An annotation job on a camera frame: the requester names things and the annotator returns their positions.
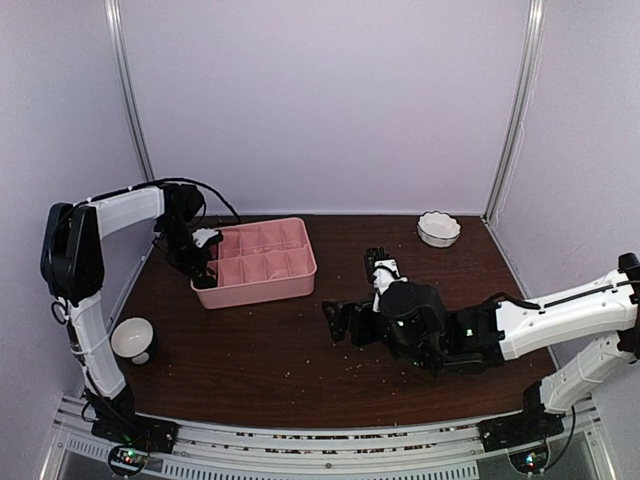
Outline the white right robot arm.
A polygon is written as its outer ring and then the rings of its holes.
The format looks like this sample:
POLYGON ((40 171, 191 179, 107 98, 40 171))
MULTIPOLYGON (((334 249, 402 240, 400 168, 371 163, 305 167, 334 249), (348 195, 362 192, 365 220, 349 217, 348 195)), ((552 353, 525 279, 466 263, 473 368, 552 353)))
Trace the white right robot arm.
POLYGON ((367 250, 365 264, 370 298, 321 305, 332 340, 379 342, 432 375, 482 373, 552 344, 592 336, 560 371, 528 390, 526 409, 512 423, 519 440, 535 440, 551 415, 564 414, 620 365, 639 359, 639 259, 633 253, 573 289, 529 300, 498 292, 459 310, 447 309, 434 286, 401 275, 381 247, 367 250))

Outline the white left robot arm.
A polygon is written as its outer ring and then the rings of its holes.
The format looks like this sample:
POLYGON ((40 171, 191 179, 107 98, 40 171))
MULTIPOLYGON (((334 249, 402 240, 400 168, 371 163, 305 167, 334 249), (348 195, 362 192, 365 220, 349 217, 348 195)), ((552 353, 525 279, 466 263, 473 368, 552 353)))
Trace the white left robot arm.
POLYGON ((52 311, 66 325, 90 403, 108 411, 106 429, 123 444, 137 442, 144 424, 134 415, 133 395, 110 346, 101 306, 105 265, 103 240, 145 221, 166 244, 165 258, 198 288, 214 288, 212 248, 222 239, 190 222, 205 208, 208 185, 166 178, 90 197, 56 203, 48 213, 40 259, 41 275, 53 296, 52 311))

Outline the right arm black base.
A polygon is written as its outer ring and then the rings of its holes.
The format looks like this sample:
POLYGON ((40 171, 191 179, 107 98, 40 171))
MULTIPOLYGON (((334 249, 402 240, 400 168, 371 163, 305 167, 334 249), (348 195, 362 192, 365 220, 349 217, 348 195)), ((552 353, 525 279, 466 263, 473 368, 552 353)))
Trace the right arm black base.
POLYGON ((483 420, 477 425, 485 452, 542 441, 564 431, 563 417, 520 412, 483 420))

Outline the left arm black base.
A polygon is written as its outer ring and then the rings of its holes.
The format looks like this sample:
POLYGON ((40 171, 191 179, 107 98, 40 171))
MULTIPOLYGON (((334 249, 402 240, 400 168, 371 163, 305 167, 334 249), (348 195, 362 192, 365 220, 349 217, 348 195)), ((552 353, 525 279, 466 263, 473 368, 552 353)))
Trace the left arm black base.
POLYGON ((131 402, 95 399, 93 436, 143 452, 170 454, 179 426, 169 420, 139 415, 131 402))

